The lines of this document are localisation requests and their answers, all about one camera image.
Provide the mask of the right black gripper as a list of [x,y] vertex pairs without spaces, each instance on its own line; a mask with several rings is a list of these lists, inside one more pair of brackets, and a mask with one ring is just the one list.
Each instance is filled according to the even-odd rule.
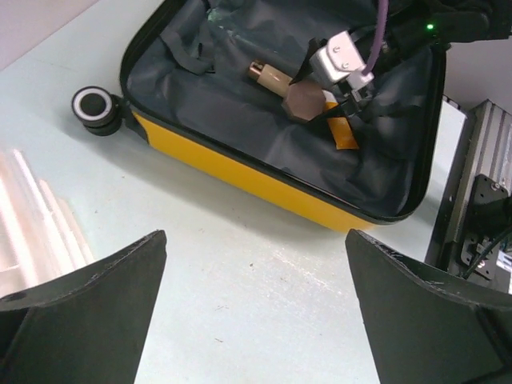
[[510,36],[510,1],[390,1],[375,70],[387,72],[425,47]]

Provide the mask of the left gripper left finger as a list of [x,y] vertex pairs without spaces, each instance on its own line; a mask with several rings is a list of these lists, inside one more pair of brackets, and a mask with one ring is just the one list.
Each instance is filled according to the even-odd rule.
[[166,264],[156,230],[1,299],[3,383],[134,382]]

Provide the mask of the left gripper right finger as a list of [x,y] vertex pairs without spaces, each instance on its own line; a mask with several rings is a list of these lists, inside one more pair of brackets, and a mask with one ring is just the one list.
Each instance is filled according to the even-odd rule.
[[400,254],[360,230],[345,240],[382,383],[509,383],[511,296]]

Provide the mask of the brown octagonal compact case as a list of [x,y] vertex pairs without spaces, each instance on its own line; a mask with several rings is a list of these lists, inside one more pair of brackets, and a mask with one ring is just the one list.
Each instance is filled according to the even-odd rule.
[[305,79],[289,85],[282,101],[282,107],[289,118],[309,122],[319,116],[326,104],[322,87]]

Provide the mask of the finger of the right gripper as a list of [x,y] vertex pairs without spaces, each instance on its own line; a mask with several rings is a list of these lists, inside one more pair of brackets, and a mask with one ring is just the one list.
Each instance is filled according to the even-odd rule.
[[312,57],[316,54],[318,50],[323,48],[326,45],[326,39],[318,39],[318,38],[312,38],[308,41],[308,48],[306,55],[302,61],[302,64],[296,73],[296,75],[291,79],[289,85],[293,85],[296,83],[299,83],[303,80],[312,80],[313,82],[317,83],[319,85],[319,82],[316,78],[312,78],[311,75],[313,74],[314,70],[310,64],[310,60]]

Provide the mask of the white plastic drawer organizer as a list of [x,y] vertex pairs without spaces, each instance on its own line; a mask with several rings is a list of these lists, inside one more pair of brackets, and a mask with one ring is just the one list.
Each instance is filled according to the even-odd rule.
[[19,150],[1,152],[1,296],[95,262],[66,201]]

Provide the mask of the yellow Pikachu hard-shell suitcase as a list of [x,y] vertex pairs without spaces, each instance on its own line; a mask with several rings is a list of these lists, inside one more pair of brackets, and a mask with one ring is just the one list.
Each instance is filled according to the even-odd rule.
[[311,38],[368,26],[368,1],[165,1],[126,48],[120,95],[78,90],[72,110],[108,136],[125,126],[149,146],[326,228],[388,225],[426,196],[446,55],[424,48],[378,78],[349,117],[357,148],[324,123],[288,119],[250,82],[256,58],[296,71]]

